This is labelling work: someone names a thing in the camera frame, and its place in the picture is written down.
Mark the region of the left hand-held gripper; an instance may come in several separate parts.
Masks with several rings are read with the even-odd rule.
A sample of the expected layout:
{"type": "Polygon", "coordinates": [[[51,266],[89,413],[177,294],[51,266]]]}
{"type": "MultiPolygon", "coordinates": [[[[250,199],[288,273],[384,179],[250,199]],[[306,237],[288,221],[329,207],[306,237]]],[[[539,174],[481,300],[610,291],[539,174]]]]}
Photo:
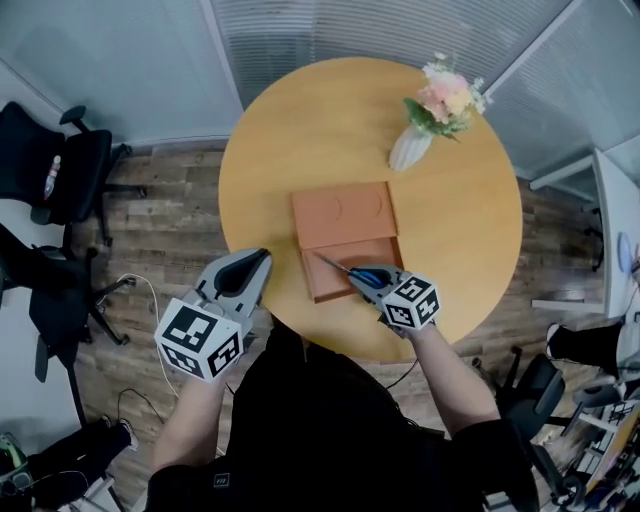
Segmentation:
{"type": "Polygon", "coordinates": [[[206,383],[218,381],[244,353],[273,259],[269,250],[243,249],[209,264],[181,299],[172,299],[154,339],[165,361],[206,383]]]}

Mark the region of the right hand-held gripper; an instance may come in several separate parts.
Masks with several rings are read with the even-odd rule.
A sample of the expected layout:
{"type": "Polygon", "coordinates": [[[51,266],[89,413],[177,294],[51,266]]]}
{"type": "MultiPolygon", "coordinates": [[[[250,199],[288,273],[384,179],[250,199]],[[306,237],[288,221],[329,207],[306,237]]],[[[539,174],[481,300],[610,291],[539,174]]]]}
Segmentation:
{"type": "Polygon", "coordinates": [[[439,314],[437,285],[421,274],[388,264],[361,265],[350,269],[349,281],[368,303],[376,303],[379,321],[401,337],[434,324],[439,314]]]}

